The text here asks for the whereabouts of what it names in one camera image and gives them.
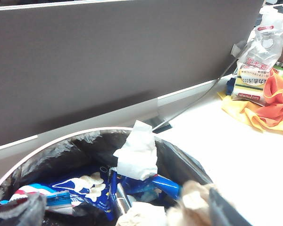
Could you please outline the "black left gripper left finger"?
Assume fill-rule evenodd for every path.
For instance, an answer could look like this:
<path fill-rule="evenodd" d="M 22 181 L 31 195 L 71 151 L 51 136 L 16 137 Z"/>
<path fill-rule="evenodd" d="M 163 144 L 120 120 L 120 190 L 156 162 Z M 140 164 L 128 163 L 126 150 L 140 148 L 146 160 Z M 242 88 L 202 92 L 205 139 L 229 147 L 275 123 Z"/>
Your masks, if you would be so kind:
<path fill-rule="evenodd" d="M 0 204 L 0 226 L 40 226 L 46 206 L 46 197 L 39 193 Z"/>

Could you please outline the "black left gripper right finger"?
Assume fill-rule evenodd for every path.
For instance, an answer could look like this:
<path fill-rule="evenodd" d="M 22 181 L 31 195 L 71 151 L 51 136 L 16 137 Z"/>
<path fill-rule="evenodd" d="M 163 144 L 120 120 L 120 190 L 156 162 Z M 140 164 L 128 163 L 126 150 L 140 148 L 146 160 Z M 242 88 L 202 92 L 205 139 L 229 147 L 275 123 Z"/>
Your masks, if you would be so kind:
<path fill-rule="evenodd" d="M 213 226 L 251 226 L 214 188 L 209 190 L 209 215 Z"/>

